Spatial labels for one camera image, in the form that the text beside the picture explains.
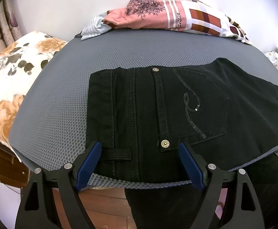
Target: wooden furniture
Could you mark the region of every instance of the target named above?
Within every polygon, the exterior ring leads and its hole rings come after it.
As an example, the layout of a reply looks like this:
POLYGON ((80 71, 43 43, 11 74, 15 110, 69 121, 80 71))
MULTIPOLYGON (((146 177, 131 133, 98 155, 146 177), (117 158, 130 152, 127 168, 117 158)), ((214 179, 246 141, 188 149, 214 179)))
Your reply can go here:
MULTIPOLYGON (((70 229, 60 194, 53 195, 62 227, 70 229)), ((136 229, 124 188, 87 189, 79 197, 96 229, 136 229)))
POLYGON ((0 182, 17 188, 25 188, 29 169, 17 157, 0 149, 0 182))

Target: blue gripper pad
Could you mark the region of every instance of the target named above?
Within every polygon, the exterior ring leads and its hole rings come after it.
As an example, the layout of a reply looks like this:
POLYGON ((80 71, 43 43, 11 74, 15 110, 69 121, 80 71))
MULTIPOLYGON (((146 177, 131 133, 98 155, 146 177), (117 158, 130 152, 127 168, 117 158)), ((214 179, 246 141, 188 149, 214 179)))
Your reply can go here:
POLYGON ((87 183, 100 159, 101 151, 101 143, 97 142, 86 157, 77 174, 77 182, 74 186, 77 192, 80 192, 82 188, 87 186, 87 183))
POLYGON ((193 187, 203 190, 205 188, 203 183, 203 173, 201 172, 199 166, 195 162, 188 149, 185 147, 184 143, 179 144, 178 154, 193 187))

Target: white wall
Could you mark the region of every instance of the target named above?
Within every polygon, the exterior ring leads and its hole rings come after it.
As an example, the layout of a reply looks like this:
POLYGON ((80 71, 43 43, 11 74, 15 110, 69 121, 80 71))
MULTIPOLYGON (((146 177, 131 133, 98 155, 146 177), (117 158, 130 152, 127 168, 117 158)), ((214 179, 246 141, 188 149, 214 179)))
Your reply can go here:
MULTIPOLYGON (((19 188, 10 187, 20 193, 19 188)), ((17 194, 0 183, 0 220, 7 229, 15 228, 15 221, 20 204, 20 194, 17 194)))
MULTIPOLYGON (((98 13, 129 0, 13 0, 20 29, 39 30, 70 41, 98 13)), ((263 52, 278 46, 277 0, 201 0, 231 17, 263 52)))

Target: folded clothing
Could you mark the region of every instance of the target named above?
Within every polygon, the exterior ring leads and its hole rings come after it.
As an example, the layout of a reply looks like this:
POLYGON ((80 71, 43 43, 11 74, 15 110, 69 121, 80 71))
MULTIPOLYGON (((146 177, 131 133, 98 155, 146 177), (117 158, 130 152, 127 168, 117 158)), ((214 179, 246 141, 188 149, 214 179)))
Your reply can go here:
POLYGON ((81 32, 82 40, 118 28, 155 28, 232 37, 252 44, 239 24, 199 0, 130 0, 126 8, 97 15, 81 32))
POLYGON ((42 69, 66 43, 33 31, 0 53, 0 142, 12 151, 8 138, 18 109, 42 69))

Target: tree print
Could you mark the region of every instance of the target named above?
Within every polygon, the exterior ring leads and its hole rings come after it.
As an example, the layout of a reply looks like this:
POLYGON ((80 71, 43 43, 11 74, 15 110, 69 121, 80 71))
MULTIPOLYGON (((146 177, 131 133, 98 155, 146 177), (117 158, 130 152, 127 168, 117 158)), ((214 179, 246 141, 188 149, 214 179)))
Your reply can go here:
POLYGON ((126 8, 126 15, 138 15, 142 20, 146 14, 158 15, 165 8, 158 0, 130 0, 126 8))

